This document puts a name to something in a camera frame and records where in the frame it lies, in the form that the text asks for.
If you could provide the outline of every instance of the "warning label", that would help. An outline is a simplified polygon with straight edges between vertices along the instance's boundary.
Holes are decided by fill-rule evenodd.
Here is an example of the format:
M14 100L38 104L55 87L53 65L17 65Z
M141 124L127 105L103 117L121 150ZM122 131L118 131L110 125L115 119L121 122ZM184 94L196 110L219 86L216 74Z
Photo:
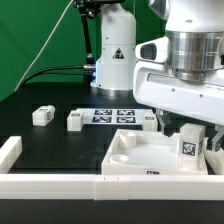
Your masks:
M120 48L117 49L116 53L114 54L113 58L115 59L124 59L124 55Z

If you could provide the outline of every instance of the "metal cylinder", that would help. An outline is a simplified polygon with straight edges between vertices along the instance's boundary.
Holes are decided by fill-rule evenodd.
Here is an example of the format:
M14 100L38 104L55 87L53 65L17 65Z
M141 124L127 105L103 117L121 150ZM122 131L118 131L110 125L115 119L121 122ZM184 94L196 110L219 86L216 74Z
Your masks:
M207 70L223 68L221 44L224 33L183 33L166 31L169 56L166 64L174 76L184 80L203 81Z

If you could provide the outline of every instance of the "green screen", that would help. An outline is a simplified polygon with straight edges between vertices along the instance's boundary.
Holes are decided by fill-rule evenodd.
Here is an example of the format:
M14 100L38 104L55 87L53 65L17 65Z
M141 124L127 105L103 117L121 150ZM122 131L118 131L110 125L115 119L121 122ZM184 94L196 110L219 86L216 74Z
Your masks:
M70 0L1 0L0 100L11 94L36 57ZM137 44L163 35L165 23L148 7L147 0L126 0L122 6L137 21ZM100 18L89 20L95 59L101 54ZM79 12L71 6L39 60L28 74L42 68L85 63L85 44ZM46 76L34 81L75 81L82 77Z

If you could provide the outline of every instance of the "black table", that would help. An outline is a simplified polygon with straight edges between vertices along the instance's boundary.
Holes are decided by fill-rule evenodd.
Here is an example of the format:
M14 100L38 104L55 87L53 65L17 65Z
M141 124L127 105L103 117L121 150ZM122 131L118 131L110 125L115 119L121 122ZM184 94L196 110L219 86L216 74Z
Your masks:
M32 112L42 105L55 106L55 118L47 127L33 127ZM116 129L141 130L85 125L69 133L66 119L76 108L148 109L132 97L92 94L83 84L26 85L0 103L0 144L23 137L23 153L10 173L99 174ZM222 201L1 200L0 223L223 223L223 210Z

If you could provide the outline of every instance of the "small white cube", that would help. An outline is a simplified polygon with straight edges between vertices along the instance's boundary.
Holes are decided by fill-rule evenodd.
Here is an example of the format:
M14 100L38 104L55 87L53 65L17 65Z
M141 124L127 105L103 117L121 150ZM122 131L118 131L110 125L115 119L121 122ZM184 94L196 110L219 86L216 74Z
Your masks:
M192 170L200 168L202 148L205 138L205 127L185 124L180 129L179 166Z
M143 131L157 132L158 121L156 115L153 113L145 113L142 124Z
M42 106L33 112L33 125L46 126L50 121L54 119L55 108L51 105Z
M67 118L68 131L81 131L83 126L83 111L72 110Z

